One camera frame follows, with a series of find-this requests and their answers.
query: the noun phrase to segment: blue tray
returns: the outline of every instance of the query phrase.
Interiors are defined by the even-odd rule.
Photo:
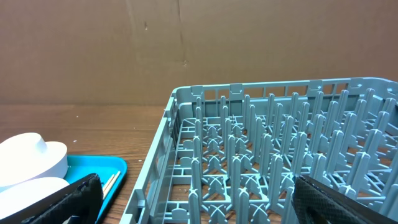
[[[102,204],[97,222],[103,218],[104,210],[108,207],[109,202],[114,198],[115,191],[120,187],[121,182],[126,175],[126,161],[116,156],[68,156],[68,172],[64,179],[69,182],[69,184],[88,174],[96,173],[99,175],[103,186],[112,174],[116,175],[119,170],[120,175]]]

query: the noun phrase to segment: wooden stick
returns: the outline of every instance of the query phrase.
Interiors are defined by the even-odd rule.
[[[105,191],[104,191],[104,198],[103,198],[103,199],[105,199],[105,197],[107,196],[107,194],[109,193],[109,191],[112,189],[112,187],[113,187],[115,181],[118,179],[119,175],[120,175],[120,171],[118,171],[118,173],[114,176],[114,178],[113,178],[113,179],[111,180],[111,182],[108,184],[107,188],[106,188]]]
[[[102,191],[104,192],[105,189],[108,187],[109,183],[111,182],[112,178],[114,177],[114,174],[108,179],[108,181],[104,184],[104,187],[102,187]]]

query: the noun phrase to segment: plastic dish rack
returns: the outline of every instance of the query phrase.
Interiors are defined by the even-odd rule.
[[[121,223],[297,223],[300,174],[398,220],[397,94],[381,78],[177,88]]]

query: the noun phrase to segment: cardboard wall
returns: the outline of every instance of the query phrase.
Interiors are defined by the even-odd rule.
[[[395,0],[3,0],[0,103],[165,105],[178,86],[398,81]]]

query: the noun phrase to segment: brown tabletop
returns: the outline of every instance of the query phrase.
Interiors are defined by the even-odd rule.
[[[103,222],[119,223],[163,110],[164,106],[0,105],[0,141],[35,132],[45,141],[65,143],[68,154],[122,157],[128,165],[126,181]],[[185,190],[173,188],[173,197],[186,200]],[[278,215],[269,218],[280,223]]]

